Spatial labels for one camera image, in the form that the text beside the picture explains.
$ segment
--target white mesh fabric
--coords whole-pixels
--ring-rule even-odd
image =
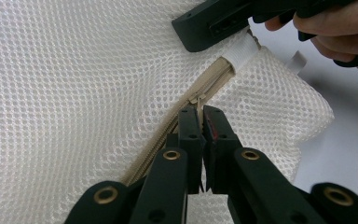
[[[200,2],[0,1],[0,223],[63,223],[87,188],[124,175],[164,114],[243,35],[186,52],[171,20]],[[297,142],[319,132],[330,110],[271,56],[259,58],[212,103],[245,145],[293,177]],[[271,88],[287,102],[257,94]],[[260,118],[281,122],[258,127]],[[230,222],[224,204],[191,200],[189,222]]]

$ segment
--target beige zipper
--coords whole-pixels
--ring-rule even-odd
[[[121,179],[121,183],[128,186],[146,175],[155,155],[164,148],[167,134],[177,132],[175,130],[178,123],[177,113],[181,108],[187,105],[196,105],[199,115],[201,115],[200,108],[234,75],[232,65],[225,58],[217,59],[208,67],[165,117],[156,134],[145,146],[143,153],[137,158],[130,171]]]

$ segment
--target white surface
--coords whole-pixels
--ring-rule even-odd
[[[297,40],[290,22],[277,32],[252,24],[261,45],[288,62],[299,50],[308,60],[299,73],[331,105],[335,120],[320,135],[300,146],[295,185],[305,191],[315,183],[333,182],[358,193],[358,70],[342,68],[321,56],[309,42]]]

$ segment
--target zipper teeth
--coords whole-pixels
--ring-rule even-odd
[[[213,78],[205,82],[197,91],[194,91],[195,93],[193,93],[190,97],[197,96],[200,95],[200,93],[203,93],[206,95],[206,98],[203,100],[203,102],[206,103],[206,101],[212,97],[212,96],[208,96],[208,94],[213,91],[214,87],[217,86],[220,80],[222,80],[224,77],[227,76],[230,70],[232,70],[231,65],[228,65],[227,67],[221,69],[217,73],[218,74],[217,76],[213,76]],[[193,105],[193,104],[189,102],[185,102],[181,104],[177,110],[182,109],[187,105]],[[164,143],[167,139],[167,133],[173,133],[173,131],[178,125],[177,124],[178,115],[176,114],[175,116],[172,116],[169,120],[170,122],[166,125],[166,128],[163,129],[163,132],[159,134],[158,139],[155,141],[153,146],[148,149],[144,161],[139,166],[137,166],[136,170],[133,172],[133,175],[131,175],[128,181],[126,181],[127,182],[125,183],[126,185],[130,185],[136,182],[137,180],[139,180],[140,178],[142,178],[146,174],[155,155],[164,147]]]

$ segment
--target human hand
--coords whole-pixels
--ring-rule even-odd
[[[350,62],[358,55],[358,0],[307,19],[295,15],[293,22],[297,30],[317,35],[311,41],[323,56]],[[270,31],[283,26],[278,17],[266,22]]]

